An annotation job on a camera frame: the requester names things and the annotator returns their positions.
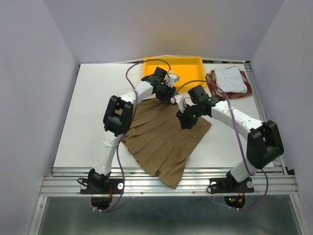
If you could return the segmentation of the brown skirt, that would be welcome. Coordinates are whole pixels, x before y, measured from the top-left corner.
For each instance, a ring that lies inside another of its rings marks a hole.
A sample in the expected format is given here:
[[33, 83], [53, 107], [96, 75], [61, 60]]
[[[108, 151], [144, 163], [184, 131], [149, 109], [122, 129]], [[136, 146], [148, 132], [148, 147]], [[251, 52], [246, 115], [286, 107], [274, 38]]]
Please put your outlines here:
[[189, 156], [212, 126], [199, 118], [192, 129], [182, 129], [177, 112], [156, 98], [140, 102], [122, 140], [143, 170], [171, 188], [179, 185]]

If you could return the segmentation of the red plaid skirt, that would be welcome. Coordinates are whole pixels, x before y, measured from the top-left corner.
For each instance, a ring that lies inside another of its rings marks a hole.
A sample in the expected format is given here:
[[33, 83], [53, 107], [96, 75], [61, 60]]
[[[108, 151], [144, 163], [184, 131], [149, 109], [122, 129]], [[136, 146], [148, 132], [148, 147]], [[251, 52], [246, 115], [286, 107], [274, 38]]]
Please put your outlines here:
[[[253, 91], [247, 79], [246, 73], [242, 70], [240, 70], [240, 73], [242, 75], [242, 80], [247, 87], [247, 92], [246, 93], [226, 93], [229, 99], [237, 99], [237, 98], [243, 98], [243, 97], [248, 97], [248, 96], [253, 95]], [[225, 95], [223, 93], [220, 93], [216, 86], [212, 85], [212, 83], [214, 83], [215, 85], [217, 84], [214, 70], [212, 70], [210, 73], [207, 73], [205, 79], [206, 81], [210, 82], [210, 84], [207, 84], [207, 87], [212, 95], [218, 95], [218, 96], [221, 96], [222, 98], [225, 98]]]

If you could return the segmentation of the white skirt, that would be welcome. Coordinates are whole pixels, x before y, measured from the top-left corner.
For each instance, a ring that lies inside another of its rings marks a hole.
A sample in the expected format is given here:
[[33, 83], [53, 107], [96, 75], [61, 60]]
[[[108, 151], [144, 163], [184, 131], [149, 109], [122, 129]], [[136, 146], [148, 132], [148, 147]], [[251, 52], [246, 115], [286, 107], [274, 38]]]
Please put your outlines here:
[[240, 69], [233, 66], [227, 69], [215, 68], [216, 84], [225, 93], [246, 93], [247, 86], [243, 81]]

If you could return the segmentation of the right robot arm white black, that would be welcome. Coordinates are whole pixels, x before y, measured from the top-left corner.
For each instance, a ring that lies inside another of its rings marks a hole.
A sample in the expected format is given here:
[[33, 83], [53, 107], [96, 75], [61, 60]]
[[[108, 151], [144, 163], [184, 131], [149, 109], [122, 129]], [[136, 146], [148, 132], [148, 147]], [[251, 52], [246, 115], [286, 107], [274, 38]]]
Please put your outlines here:
[[199, 118], [208, 116], [232, 128], [237, 138], [243, 137], [247, 142], [246, 151], [241, 151], [242, 161], [224, 178], [210, 181], [211, 193], [236, 192], [246, 187], [256, 171], [283, 155], [282, 139], [274, 121], [254, 119], [233, 108], [229, 100], [219, 95], [209, 96], [200, 85], [190, 89], [188, 94], [192, 105], [185, 104], [178, 93], [171, 98], [171, 103], [179, 108], [176, 116], [182, 129], [192, 129]]

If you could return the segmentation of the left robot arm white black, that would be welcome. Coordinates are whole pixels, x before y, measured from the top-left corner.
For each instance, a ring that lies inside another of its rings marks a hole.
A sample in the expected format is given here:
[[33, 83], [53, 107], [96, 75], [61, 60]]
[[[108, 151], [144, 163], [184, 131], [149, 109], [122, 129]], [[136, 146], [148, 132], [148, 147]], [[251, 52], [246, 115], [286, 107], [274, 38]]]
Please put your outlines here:
[[124, 192], [125, 179], [111, 179], [113, 157], [128, 132], [138, 104], [151, 95], [162, 102], [168, 102], [176, 91], [174, 84], [179, 76], [172, 70], [157, 67], [151, 75], [145, 76], [132, 90], [121, 96], [113, 95], [108, 102], [104, 117], [104, 136], [100, 154], [87, 178], [78, 178], [81, 194], [114, 194]]

